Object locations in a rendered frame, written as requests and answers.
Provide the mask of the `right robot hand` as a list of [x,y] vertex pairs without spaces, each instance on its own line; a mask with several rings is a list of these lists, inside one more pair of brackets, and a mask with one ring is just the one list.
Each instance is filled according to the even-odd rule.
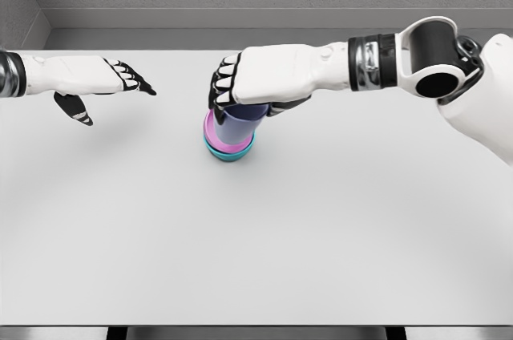
[[267,116],[290,110],[313,94],[312,56],[311,46],[285,44],[247,47],[225,57],[212,74],[208,108],[218,124],[236,105],[267,104]]

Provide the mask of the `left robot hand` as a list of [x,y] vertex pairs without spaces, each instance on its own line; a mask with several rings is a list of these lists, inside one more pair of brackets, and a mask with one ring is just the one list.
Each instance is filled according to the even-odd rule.
[[113,95],[141,91],[155,96],[156,91],[127,63],[97,55],[70,56],[57,59],[61,74],[56,84],[54,101],[70,118],[86,125],[93,124],[81,97]]

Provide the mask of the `purple cup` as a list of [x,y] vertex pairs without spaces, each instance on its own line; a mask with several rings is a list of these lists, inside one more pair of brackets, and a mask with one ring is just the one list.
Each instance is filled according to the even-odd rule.
[[269,110],[268,104],[237,104],[221,112],[221,123],[214,118],[217,138],[225,144],[239,144],[252,136]]

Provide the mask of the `pink bowl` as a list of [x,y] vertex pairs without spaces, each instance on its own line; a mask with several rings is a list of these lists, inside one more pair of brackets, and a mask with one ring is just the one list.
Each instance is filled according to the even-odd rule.
[[207,115],[205,116],[203,128],[204,128],[204,137],[207,138],[208,142],[215,149],[217,149],[221,152],[234,153],[234,152],[239,152],[247,145],[251,136],[239,144],[231,145],[231,144],[222,143],[217,138],[215,130],[214,130],[214,118],[215,118],[214,111],[210,110],[207,113]]

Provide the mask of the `teal bowl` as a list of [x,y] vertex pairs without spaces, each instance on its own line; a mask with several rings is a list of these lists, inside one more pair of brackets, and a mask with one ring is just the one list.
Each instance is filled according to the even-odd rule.
[[240,150],[239,152],[234,152],[234,153],[227,153],[227,152],[221,152],[217,149],[215,149],[207,140],[206,137],[203,138],[204,140],[204,143],[207,147],[207,149],[209,150],[209,152],[215,156],[217,159],[221,160],[221,161],[224,161],[224,162],[234,162],[234,161],[237,161],[239,159],[241,159],[242,157],[246,156],[248,154],[248,152],[251,150],[253,144],[254,144],[254,140],[255,140],[255,134],[253,134],[251,136],[251,138],[249,139],[249,142],[247,143],[247,145],[242,149]]

